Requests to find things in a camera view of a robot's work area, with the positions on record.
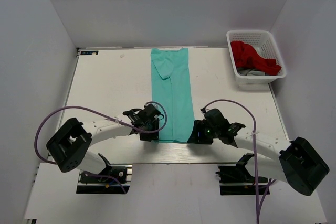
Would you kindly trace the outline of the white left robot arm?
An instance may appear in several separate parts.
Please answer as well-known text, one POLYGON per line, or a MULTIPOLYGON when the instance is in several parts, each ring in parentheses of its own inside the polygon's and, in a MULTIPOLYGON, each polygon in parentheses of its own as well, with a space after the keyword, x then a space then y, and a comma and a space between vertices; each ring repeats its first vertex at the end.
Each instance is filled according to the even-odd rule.
POLYGON ((101 182, 110 178, 111 164, 102 154, 88 151, 99 142, 139 134, 150 140, 158 138, 159 121, 164 118, 152 104, 144 109, 124 111, 112 120, 104 119, 82 123, 76 118, 68 119, 47 142, 46 147, 63 173, 76 169, 93 173, 101 182))

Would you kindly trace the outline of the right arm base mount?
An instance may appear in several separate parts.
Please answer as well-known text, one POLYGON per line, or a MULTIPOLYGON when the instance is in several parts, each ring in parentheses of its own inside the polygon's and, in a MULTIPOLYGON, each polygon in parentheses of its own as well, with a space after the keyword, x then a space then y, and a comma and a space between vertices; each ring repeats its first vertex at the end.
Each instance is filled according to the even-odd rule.
POLYGON ((234 165, 219 166, 216 172, 221 196, 252 196, 256 194, 256 180, 248 172, 234 165))

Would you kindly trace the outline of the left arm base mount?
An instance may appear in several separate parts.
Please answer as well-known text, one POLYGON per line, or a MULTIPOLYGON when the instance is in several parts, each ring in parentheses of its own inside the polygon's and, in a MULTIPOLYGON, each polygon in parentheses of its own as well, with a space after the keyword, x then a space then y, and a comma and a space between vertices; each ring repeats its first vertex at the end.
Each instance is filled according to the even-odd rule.
POLYGON ((124 195, 129 191, 132 178, 132 165, 112 166, 104 172, 104 177, 89 175, 81 171, 77 194, 124 195))

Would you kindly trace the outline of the white plastic basket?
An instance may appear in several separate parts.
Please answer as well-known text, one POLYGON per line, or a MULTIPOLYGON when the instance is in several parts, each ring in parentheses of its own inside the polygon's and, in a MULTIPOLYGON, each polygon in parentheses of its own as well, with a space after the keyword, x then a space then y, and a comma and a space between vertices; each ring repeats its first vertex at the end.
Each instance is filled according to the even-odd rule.
POLYGON ((265 30, 230 30, 226 34, 236 82, 271 83, 286 76, 273 35, 265 30))

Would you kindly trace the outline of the teal t shirt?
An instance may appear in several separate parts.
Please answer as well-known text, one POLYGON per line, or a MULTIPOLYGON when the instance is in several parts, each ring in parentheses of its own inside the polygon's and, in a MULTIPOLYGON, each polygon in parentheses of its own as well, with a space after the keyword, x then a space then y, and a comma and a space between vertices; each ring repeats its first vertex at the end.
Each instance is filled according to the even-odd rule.
POLYGON ((186 144, 194 125, 188 49, 151 50, 152 100, 167 113, 159 142, 186 144))

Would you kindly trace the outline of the grey t shirt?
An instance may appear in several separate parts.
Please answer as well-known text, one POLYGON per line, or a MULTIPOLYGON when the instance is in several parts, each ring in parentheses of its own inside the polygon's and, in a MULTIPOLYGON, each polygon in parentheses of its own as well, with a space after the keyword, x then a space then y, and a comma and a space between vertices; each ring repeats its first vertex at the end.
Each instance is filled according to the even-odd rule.
POLYGON ((237 68, 237 72, 239 75, 241 76, 250 76, 250 77, 253 77, 253 76, 268 76, 268 74, 266 74, 265 72, 263 71, 260 71, 256 68, 237 68))

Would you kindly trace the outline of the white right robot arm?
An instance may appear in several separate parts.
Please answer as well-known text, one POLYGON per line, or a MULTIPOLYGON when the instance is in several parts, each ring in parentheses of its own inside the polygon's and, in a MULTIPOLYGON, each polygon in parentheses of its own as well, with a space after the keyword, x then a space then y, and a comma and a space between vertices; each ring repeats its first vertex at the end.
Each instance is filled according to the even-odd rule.
POLYGON ((235 165, 217 171, 223 183, 251 183, 255 176, 288 183, 295 191, 310 196, 330 169, 312 145, 302 137, 281 140, 240 123, 209 124, 196 120, 189 144, 211 145, 215 139, 248 151, 235 165))

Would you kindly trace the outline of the blue corner label sticker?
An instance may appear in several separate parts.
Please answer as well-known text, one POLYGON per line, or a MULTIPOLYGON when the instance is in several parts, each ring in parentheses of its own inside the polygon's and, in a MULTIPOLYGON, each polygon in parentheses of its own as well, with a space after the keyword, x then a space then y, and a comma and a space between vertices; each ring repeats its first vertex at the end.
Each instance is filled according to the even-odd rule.
POLYGON ((91 56, 97 55, 99 52, 97 50, 81 51, 80 55, 91 56))

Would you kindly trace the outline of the red t shirt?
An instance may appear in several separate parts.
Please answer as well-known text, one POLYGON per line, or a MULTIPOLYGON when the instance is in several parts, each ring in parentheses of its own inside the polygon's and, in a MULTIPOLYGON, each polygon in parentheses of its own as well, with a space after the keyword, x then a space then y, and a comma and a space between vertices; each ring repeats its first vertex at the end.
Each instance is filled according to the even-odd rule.
POLYGON ((256 70, 265 75, 276 76, 282 69, 275 59, 261 57, 256 49, 242 41, 230 43, 237 70, 256 70))

